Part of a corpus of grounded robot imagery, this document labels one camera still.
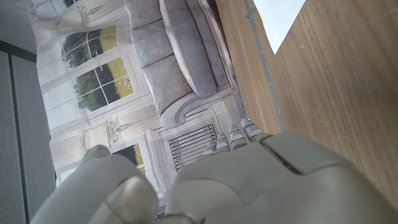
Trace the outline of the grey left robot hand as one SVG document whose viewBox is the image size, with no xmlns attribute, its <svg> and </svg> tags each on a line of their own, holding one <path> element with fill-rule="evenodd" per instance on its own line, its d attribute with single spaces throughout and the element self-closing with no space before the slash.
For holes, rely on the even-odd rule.
<svg viewBox="0 0 398 224">
<path fill-rule="evenodd" d="M 124 156 L 92 147 L 34 223 L 396 223 L 397 210 L 334 151 L 296 133 L 231 125 L 182 167 L 165 213 Z"/>
</svg>

